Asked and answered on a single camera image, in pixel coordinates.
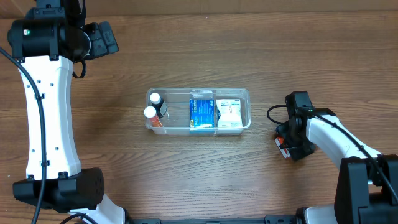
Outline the red medicine box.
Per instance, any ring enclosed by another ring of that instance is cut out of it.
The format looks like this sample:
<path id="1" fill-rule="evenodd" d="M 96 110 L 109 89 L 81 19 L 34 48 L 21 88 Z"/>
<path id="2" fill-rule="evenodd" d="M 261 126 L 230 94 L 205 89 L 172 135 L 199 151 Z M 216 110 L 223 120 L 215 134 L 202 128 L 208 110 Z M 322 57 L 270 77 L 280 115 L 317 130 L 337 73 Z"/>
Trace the red medicine box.
<path id="1" fill-rule="evenodd" d="M 279 150 L 280 150 L 282 156 L 284 157 L 284 159 L 291 158 L 290 152 L 285 147 L 283 147 L 283 145 L 282 145 L 284 139 L 282 137 L 280 137 L 280 136 L 277 136 L 274 141 L 275 141 L 277 147 L 279 148 Z"/>

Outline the white medicine box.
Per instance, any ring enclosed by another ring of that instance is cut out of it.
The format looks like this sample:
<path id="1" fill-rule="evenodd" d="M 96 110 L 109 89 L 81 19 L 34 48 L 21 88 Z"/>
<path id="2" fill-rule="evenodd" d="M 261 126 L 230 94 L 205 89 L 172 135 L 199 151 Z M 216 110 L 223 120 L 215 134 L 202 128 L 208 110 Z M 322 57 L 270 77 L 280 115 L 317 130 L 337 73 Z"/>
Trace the white medicine box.
<path id="1" fill-rule="evenodd" d="M 242 128 L 240 99 L 217 99 L 219 128 Z"/>

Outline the orange Redoxon tube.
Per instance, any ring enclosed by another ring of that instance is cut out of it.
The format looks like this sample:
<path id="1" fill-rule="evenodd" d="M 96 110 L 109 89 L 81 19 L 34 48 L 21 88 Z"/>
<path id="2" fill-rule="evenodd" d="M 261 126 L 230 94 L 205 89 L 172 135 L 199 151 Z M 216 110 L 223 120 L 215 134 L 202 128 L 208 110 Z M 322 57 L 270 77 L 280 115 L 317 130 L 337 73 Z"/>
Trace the orange Redoxon tube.
<path id="1" fill-rule="evenodd" d="M 149 119 L 153 127 L 162 127 L 160 118 L 157 115 L 157 111 L 153 106 L 147 106 L 144 109 L 144 116 Z"/>

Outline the dark bottle white cap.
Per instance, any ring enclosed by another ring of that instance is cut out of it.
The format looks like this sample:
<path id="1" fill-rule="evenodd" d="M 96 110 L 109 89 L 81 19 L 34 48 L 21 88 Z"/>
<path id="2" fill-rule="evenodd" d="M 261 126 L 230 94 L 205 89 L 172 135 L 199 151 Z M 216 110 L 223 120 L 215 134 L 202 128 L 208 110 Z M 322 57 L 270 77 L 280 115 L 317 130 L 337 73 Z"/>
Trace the dark bottle white cap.
<path id="1" fill-rule="evenodd" d="M 151 105 L 156 109 L 159 118 L 163 118 L 167 112 L 167 104 L 158 93 L 150 94 Z"/>

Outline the blue medicine box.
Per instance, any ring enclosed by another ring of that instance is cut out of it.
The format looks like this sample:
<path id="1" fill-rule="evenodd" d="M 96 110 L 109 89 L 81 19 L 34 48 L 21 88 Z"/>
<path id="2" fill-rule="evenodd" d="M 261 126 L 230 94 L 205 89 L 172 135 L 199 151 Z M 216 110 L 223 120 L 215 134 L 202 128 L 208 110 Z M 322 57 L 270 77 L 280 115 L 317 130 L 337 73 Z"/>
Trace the blue medicine box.
<path id="1" fill-rule="evenodd" d="M 214 100 L 190 99 L 190 127 L 213 128 Z"/>

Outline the clear plastic container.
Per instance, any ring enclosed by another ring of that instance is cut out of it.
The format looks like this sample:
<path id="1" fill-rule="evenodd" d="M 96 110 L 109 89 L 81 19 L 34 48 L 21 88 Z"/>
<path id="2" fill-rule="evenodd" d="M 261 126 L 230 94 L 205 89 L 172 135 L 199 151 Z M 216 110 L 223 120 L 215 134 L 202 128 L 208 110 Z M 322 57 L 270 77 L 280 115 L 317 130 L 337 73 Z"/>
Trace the clear plastic container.
<path id="1" fill-rule="evenodd" d="M 150 94 L 158 93 L 167 104 L 167 112 L 160 118 L 162 127 L 153 127 L 145 117 L 146 128 L 160 135 L 239 135 L 251 125 L 250 94 L 244 88 L 151 88 L 146 94 L 146 107 L 152 106 Z M 214 100 L 213 128 L 190 127 L 190 99 Z M 217 99 L 240 99 L 242 128 L 219 128 Z"/>

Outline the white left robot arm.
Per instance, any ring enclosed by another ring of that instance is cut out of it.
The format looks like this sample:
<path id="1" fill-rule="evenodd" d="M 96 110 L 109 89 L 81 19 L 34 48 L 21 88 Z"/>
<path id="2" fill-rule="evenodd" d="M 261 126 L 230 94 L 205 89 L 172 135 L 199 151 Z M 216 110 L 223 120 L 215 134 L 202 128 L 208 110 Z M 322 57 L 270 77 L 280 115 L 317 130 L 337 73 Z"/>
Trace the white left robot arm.
<path id="1" fill-rule="evenodd" d="M 19 69 L 29 129 L 26 177 L 14 198 L 86 223 L 129 223 L 104 192 L 101 169 L 84 169 L 75 147 L 71 110 L 74 64 L 119 50 L 108 22 L 87 24 L 84 1 L 37 0 L 7 33 L 6 57 Z"/>

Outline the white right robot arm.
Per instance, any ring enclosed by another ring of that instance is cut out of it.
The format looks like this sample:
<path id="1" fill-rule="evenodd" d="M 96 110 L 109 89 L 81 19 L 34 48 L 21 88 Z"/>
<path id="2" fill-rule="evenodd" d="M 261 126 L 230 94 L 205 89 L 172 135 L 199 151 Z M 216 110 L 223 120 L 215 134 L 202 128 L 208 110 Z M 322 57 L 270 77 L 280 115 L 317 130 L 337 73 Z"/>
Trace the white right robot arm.
<path id="1" fill-rule="evenodd" d="M 397 223 L 397 155 L 384 155 L 351 134 L 329 108 L 315 108 L 306 91 L 285 97 L 288 120 L 276 127 L 285 158 L 321 149 L 339 170 L 331 205 L 303 207 L 267 223 Z"/>

